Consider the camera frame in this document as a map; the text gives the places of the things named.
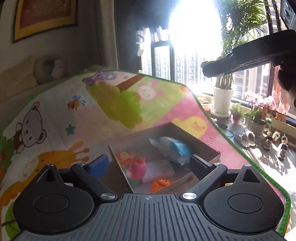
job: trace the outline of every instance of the ribbed gray plate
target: ribbed gray plate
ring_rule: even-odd
[[[181,202],[174,194],[124,194],[117,202],[101,205],[86,225],[72,232],[46,236],[24,231],[15,240],[283,241],[284,239],[275,231],[244,236],[222,230],[204,217],[199,206]]]

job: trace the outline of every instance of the open box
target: open box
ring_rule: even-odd
[[[151,193],[150,187],[153,182],[140,183],[137,186],[133,186],[131,181],[129,181],[126,176],[127,167],[121,167],[116,155],[123,151],[127,153],[132,152],[140,157],[145,157],[147,164],[150,162],[163,160],[165,157],[159,152],[158,148],[153,146],[149,141],[149,139],[158,139],[160,137],[171,137],[187,144],[191,148],[192,154],[198,155],[211,164],[219,162],[219,152],[215,151],[173,123],[166,123],[124,137],[112,139],[109,141],[111,155],[113,156],[115,163],[119,168],[120,173],[122,174],[122,177],[130,192],[147,194]],[[174,176],[166,179],[172,181],[173,184],[154,193],[175,193],[179,195],[181,192],[191,188],[198,182],[198,179],[189,169],[188,164],[180,165],[171,162],[171,165],[175,174]]]

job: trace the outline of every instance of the silver screw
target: silver screw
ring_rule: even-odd
[[[104,200],[112,200],[115,198],[115,194],[114,193],[110,193],[110,192],[106,192],[106,193],[103,193],[101,195],[101,198],[104,199]]]
[[[193,199],[195,199],[197,196],[196,196],[196,194],[193,193],[193,192],[186,192],[186,193],[183,193],[183,194],[182,194],[182,197],[183,197],[184,199],[187,199],[187,200],[193,200]]]

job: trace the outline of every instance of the floor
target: floor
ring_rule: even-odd
[[[243,127],[239,124],[233,124],[230,120],[223,120],[232,132],[241,132]],[[272,144],[272,149],[266,151],[263,149],[263,137],[256,138],[256,148],[244,149],[234,138],[231,138],[245,154],[247,154],[257,165],[259,165],[270,177],[280,184],[290,195],[291,211],[290,221],[286,233],[296,227],[296,152],[288,149],[288,154],[284,161],[277,158],[277,147],[280,144]]]

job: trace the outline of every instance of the colorful children's mat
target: colorful children's mat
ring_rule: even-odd
[[[102,71],[74,76],[38,95],[3,131],[1,240],[10,240],[19,232],[13,203],[46,164],[67,168],[92,161],[103,154],[99,146],[107,140],[167,122],[219,151],[221,163],[228,168],[255,166],[284,203],[278,227],[284,233],[290,212],[288,193],[213,124],[186,86],[143,74]]]

